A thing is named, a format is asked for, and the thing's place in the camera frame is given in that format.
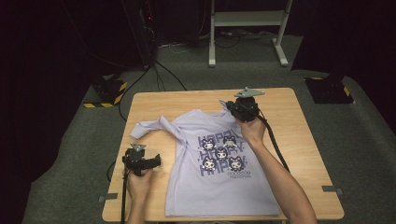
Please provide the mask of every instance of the human arm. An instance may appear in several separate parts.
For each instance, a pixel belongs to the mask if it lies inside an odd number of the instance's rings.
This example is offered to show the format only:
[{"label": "human arm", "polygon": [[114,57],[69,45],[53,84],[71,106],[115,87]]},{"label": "human arm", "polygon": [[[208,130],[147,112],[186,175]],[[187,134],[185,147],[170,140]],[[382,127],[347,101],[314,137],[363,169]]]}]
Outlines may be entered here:
[{"label": "human arm", "polygon": [[145,221],[145,208],[149,195],[151,175],[152,169],[147,170],[144,176],[137,176],[134,172],[128,174],[128,191],[132,196],[128,224],[142,224]]},{"label": "human arm", "polygon": [[315,211],[296,179],[264,145],[265,125],[259,119],[238,123],[242,135],[254,151],[270,184],[276,201],[291,224],[318,223]]}]

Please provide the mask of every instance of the wooden table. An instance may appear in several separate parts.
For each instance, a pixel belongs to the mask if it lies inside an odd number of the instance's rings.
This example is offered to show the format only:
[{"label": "wooden table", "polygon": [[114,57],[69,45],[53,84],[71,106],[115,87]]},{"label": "wooden table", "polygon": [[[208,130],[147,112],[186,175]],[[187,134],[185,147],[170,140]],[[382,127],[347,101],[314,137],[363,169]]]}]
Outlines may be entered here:
[{"label": "wooden table", "polygon": [[[136,123],[142,120],[155,120],[161,115],[169,120],[196,108],[204,112],[219,112],[219,100],[235,101],[233,95],[241,90],[222,91],[168,91],[143,92],[134,96],[125,131],[120,144],[120,152],[108,189],[108,197],[103,211],[105,221],[120,221],[122,195],[122,156],[132,142],[146,146],[145,158],[161,154],[162,165],[154,169],[148,196],[146,221],[197,221],[197,220],[277,220],[286,219],[281,213],[278,217],[165,217],[165,196],[169,175],[175,162],[176,139],[166,131],[154,131],[135,140],[130,133]],[[264,116],[271,125],[277,144],[284,156],[291,174],[297,179],[311,201],[318,219],[339,219],[344,210],[335,191],[324,191],[323,186],[332,186],[326,167],[318,152],[304,114],[292,89],[263,89],[265,94],[256,96]],[[264,143],[277,158],[269,134]],[[130,210],[131,198],[127,194],[126,217]]]}]

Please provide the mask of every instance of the black wall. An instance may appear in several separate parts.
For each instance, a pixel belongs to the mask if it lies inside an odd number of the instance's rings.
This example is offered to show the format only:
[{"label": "black wall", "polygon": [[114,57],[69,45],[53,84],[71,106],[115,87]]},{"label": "black wall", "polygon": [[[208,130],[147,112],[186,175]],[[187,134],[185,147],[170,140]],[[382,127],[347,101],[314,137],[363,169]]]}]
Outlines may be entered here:
[{"label": "black wall", "polygon": [[2,223],[21,223],[31,183],[56,160],[92,78],[126,69],[92,55],[142,66],[119,1],[67,6],[78,27],[62,1],[0,3]]},{"label": "black wall", "polygon": [[[392,9],[386,0],[319,1],[292,69],[338,71],[352,77],[396,133],[396,15]],[[340,60],[347,61],[344,71],[337,68]]]}]

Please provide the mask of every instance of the t-shirt sleeve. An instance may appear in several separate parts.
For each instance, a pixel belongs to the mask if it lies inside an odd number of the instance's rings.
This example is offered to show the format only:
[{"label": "t-shirt sleeve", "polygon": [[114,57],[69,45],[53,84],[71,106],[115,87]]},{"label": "t-shirt sleeve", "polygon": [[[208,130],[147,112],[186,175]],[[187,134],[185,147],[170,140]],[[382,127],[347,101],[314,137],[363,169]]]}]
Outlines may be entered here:
[{"label": "t-shirt sleeve", "polygon": [[137,122],[131,132],[131,136],[135,139],[139,139],[146,133],[155,130],[168,131],[177,139],[181,139],[180,133],[177,131],[177,127],[164,116],[160,116],[160,118],[157,120]]}]

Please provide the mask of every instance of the wire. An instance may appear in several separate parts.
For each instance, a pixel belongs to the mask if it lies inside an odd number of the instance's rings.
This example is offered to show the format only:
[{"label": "wire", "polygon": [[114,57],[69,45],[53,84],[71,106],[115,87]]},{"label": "wire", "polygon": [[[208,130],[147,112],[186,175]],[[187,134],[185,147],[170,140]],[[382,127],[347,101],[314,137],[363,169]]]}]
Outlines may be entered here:
[{"label": "wire", "polygon": [[227,4],[225,5],[224,11],[228,10],[228,4],[230,3],[230,0],[227,0]]},{"label": "wire", "polygon": [[182,51],[175,51],[175,50],[173,50],[172,48],[171,48],[171,46],[175,46],[175,45],[173,45],[173,44],[170,44],[168,47],[169,47],[169,49],[173,52],[173,53],[186,53],[186,52],[189,52],[189,51],[192,51],[193,50],[193,48],[191,48],[191,49],[186,49],[186,50],[182,50]]},{"label": "wire", "polygon": [[126,118],[122,115],[122,113],[121,113],[121,102],[122,102],[122,99],[123,99],[123,97],[125,96],[125,93],[128,91],[128,90],[130,90],[131,88],[132,88],[132,86],[134,86],[134,84],[136,84],[140,79],[142,79],[142,77],[149,71],[149,69],[150,69],[150,66],[148,67],[148,69],[134,82],[134,83],[132,83],[132,85],[128,88],[128,89],[126,89],[126,91],[123,93],[123,95],[121,96],[121,98],[120,98],[120,101],[119,101],[119,113],[120,113],[120,116],[121,116],[121,118],[123,119],[123,120],[125,120],[125,122],[126,122]]},{"label": "wire", "polygon": [[161,66],[163,69],[165,69],[168,73],[170,73],[178,81],[178,83],[180,83],[180,85],[183,87],[183,89],[185,91],[187,90],[186,87],[183,85],[183,83],[180,81],[180,79],[178,79],[178,77],[175,76],[175,74],[173,74],[171,71],[169,71],[169,69],[167,69],[165,66],[160,64],[157,60],[155,60],[155,63],[157,63],[159,66]]},{"label": "wire", "polygon": [[[125,4],[123,2],[124,0],[120,0],[120,1],[121,1],[121,4],[122,4],[122,8],[124,10],[125,16],[127,18],[127,21],[128,21],[128,24],[129,24],[129,28],[131,29],[132,35],[134,36],[134,39],[137,39],[136,36],[134,35],[134,28],[133,28],[131,20],[129,18],[128,10],[126,9],[126,6],[125,6]],[[140,51],[140,48],[137,48],[137,51],[139,51],[139,55],[143,55],[142,52]]]},{"label": "wire", "polygon": [[204,28],[204,24],[205,24],[205,17],[206,17],[206,2],[207,2],[207,0],[205,0],[205,4],[204,4],[204,19],[202,20],[201,29],[199,30],[198,35],[201,34],[201,32],[202,32],[202,30],[203,30],[203,28]]},{"label": "wire", "polygon": [[111,182],[110,170],[111,170],[111,167],[113,167],[115,164],[116,164],[116,162],[113,161],[113,162],[108,166],[108,168],[107,168],[107,180],[108,180],[108,182]]},{"label": "wire", "polygon": [[118,67],[133,69],[131,66],[127,66],[127,65],[119,64],[119,63],[113,63],[113,62],[111,62],[111,61],[108,61],[108,60],[106,60],[106,59],[103,59],[103,58],[97,56],[96,54],[93,54],[92,52],[90,52],[90,50],[89,50],[87,44],[86,44],[85,41],[84,41],[84,38],[82,37],[81,33],[78,31],[78,28],[77,28],[76,24],[73,22],[72,16],[70,15],[69,11],[67,10],[67,7],[66,7],[66,5],[64,4],[64,1],[61,0],[61,3],[62,3],[62,7],[64,8],[64,11],[65,11],[66,14],[67,14],[67,17],[69,18],[69,21],[72,23],[73,27],[75,28],[76,32],[78,33],[79,38],[81,39],[82,43],[84,44],[85,49],[87,50],[87,52],[88,52],[92,57],[94,57],[95,59],[98,59],[98,60],[100,60],[100,61],[103,61],[103,62],[105,62],[105,63],[110,63],[110,64],[113,64],[113,65],[116,65],[116,66],[118,66]]},{"label": "wire", "polygon": [[[243,41],[255,41],[255,40],[261,40],[261,39],[266,39],[266,38],[271,38],[275,34],[269,33],[268,31],[264,31],[262,34],[244,34],[241,36]],[[256,38],[244,38],[245,36],[258,36]]]},{"label": "wire", "polygon": [[158,49],[168,48],[169,45],[178,46],[178,45],[185,45],[185,44],[180,44],[180,43],[178,43],[178,42],[175,41],[175,42],[172,42],[172,43],[170,43],[170,44],[162,44],[162,45],[160,45],[160,46],[158,47]]},{"label": "wire", "polygon": [[267,127],[268,133],[270,134],[271,142],[274,145],[275,152],[276,152],[277,156],[279,157],[280,162],[282,162],[283,167],[285,167],[285,169],[290,173],[289,166],[286,163],[285,159],[283,158],[283,155],[280,152],[279,147],[277,146],[277,142],[276,142],[276,139],[275,139],[275,136],[274,136],[274,132],[272,131],[272,128],[271,128],[270,124],[267,122],[267,119],[265,118],[265,116],[264,116],[264,114],[262,113],[261,110],[260,110],[260,113],[262,115],[261,116],[257,116],[257,118],[259,118],[264,123],[264,125]]},{"label": "wire", "polygon": [[222,45],[219,45],[219,44],[216,44],[216,43],[215,43],[215,45],[218,46],[219,48],[222,48],[222,49],[230,49],[230,48],[236,46],[237,44],[239,44],[239,42],[241,41],[241,36],[235,36],[235,37],[238,37],[238,40],[235,43],[233,43],[231,46],[222,46]]},{"label": "wire", "polygon": [[200,35],[198,39],[200,39],[200,40],[205,39],[205,38],[208,38],[209,36],[210,36],[210,32],[207,33],[206,35]]},{"label": "wire", "polygon": [[122,182],[122,202],[121,202],[121,224],[125,223],[125,202],[126,202],[126,186],[128,180],[128,169],[126,167],[126,162],[124,163],[124,175],[123,175],[123,182]]},{"label": "wire", "polygon": [[153,65],[153,68],[155,70],[155,73],[157,74],[157,87],[158,87],[158,91],[160,90],[160,83],[158,82],[158,79],[161,81],[161,83],[163,84],[163,79],[160,76],[160,73],[158,73],[158,69],[157,66],[155,66],[155,64]]}]

